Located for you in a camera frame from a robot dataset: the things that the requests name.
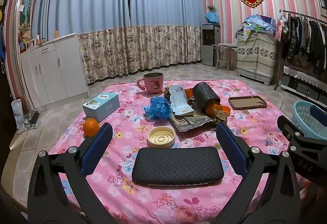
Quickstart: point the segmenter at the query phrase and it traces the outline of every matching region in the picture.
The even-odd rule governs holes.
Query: brown phone case
[[[234,110],[266,108],[267,102],[259,96],[231,97],[228,103]]]

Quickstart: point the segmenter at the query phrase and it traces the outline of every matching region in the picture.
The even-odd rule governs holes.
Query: metal screw
[[[251,148],[251,151],[254,153],[254,154],[258,154],[260,152],[260,149],[256,146],[252,147]]]
[[[286,157],[286,158],[288,158],[288,157],[289,157],[289,153],[288,153],[288,152],[286,152],[286,151],[283,151],[283,152],[282,152],[282,155],[283,155],[284,157]]]
[[[46,152],[45,152],[44,150],[42,150],[42,151],[39,153],[39,157],[41,158],[41,157],[45,156],[45,154],[46,154]]]
[[[68,148],[68,152],[71,154],[75,153],[76,151],[77,151],[77,147],[75,147],[75,146]]]

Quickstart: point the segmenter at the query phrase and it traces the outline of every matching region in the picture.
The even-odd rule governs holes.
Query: cabinet door
[[[77,36],[55,42],[59,69],[63,78],[67,96],[72,97],[88,91],[80,58]]]
[[[27,51],[21,55],[21,63],[25,83],[34,107],[38,108],[49,104],[50,102],[39,70],[36,51]]]
[[[51,51],[38,57],[43,84],[51,103],[67,98],[60,74],[57,55]]]

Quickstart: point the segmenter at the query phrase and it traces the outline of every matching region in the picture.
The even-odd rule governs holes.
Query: phone case
[[[203,185],[219,181],[224,170],[213,146],[141,148],[136,156],[134,183],[159,186]]]
[[[266,108],[267,102],[260,96],[245,96],[228,98],[228,103],[234,110]]]

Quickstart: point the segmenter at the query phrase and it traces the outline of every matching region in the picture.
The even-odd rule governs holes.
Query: light blue box
[[[120,107],[118,95],[115,93],[101,93],[83,104],[87,118],[94,118],[101,122]]]

